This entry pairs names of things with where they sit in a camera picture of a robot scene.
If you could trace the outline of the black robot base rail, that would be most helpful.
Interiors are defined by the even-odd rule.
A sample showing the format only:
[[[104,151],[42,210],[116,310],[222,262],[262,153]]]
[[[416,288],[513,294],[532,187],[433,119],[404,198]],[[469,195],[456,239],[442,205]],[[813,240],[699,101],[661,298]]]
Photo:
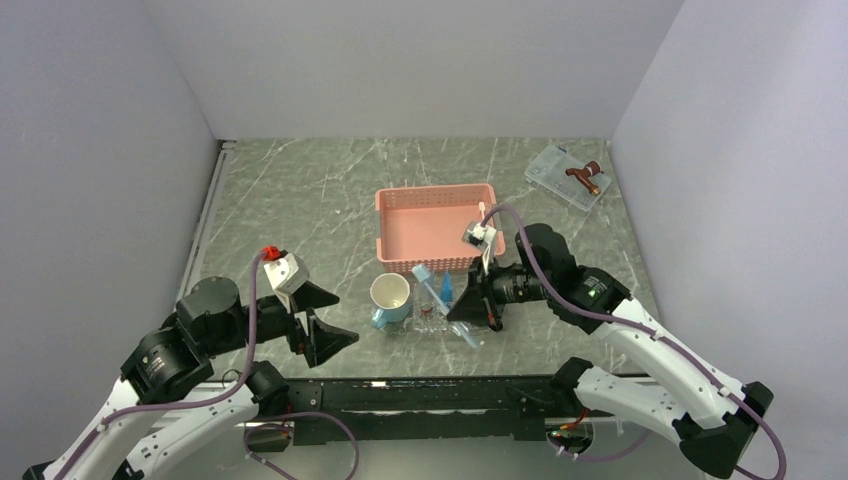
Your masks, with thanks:
[[[589,413],[551,387],[548,375],[290,378],[261,403],[254,422],[289,415],[296,446],[366,440],[507,437],[543,441]]]

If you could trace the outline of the light blue mug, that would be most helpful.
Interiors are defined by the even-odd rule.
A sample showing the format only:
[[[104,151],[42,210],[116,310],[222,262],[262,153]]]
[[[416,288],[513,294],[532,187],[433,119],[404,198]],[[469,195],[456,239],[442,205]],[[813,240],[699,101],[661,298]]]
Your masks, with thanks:
[[[411,310],[411,286],[400,274],[384,273],[372,283],[369,294],[374,305],[371,325],[383,329],[388,324],[403,322]]]

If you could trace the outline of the blue toothpaste tube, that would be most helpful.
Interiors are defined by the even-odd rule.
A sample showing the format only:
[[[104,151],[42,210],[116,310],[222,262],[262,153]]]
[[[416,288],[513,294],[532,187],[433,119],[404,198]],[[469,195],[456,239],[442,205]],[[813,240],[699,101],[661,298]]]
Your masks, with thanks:
[[[444,312],[448,313],[454,302],[454,289],[449,271],[445,271],[439,289],[439,299],[444,306]]]

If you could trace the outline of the pink plastic perforated basket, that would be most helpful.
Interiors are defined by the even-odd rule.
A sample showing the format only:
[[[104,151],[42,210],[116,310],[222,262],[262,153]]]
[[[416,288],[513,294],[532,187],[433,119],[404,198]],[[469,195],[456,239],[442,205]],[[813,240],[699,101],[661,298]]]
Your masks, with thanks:
[[[385,188],[375,194],[380,233],[376,256],[388,272],[410,274],[424,264],[432,271],[463,271],[479,251],[461,240],[467,226],[496,203],[488,183]]]

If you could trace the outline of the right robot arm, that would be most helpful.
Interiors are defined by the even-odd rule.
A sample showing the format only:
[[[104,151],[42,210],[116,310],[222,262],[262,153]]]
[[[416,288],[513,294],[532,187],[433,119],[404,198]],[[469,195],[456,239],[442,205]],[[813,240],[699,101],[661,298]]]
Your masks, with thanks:
[[[596,410],[631,421],[675,444],[714,478],[744,471],[739,462],[754,435],[774,434],[764,421],[774,399],[768,387],[743,384],[703,360],[613,276],[578,264],[549,225],[520,225],[515,238],[520,260],[508,266],[498,265],[489,253],[496,234],[486,221],[466,229],[464,242],[480,253],[449,321],[487,321],[499,330],[506,305],[545,301],[560,320],[621,349],[657,383],[640,385],[571,357],[549,381],[549,402],[557,411]]]

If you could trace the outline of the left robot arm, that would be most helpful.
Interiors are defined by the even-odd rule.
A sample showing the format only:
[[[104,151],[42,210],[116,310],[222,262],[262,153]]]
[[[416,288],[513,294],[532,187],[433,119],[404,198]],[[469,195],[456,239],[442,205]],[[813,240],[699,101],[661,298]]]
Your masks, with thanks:
[[[239,423],[290,413],[290,385],[256,360],[257,345],[283,337],[314,368],[359,339],[316,315],[336,295],[306,282],[295,296],[306,303],[304,320],[273,296],[244,305],[229,278],[199,281],[140,340],[73,445],[24,478],[154,479]]]

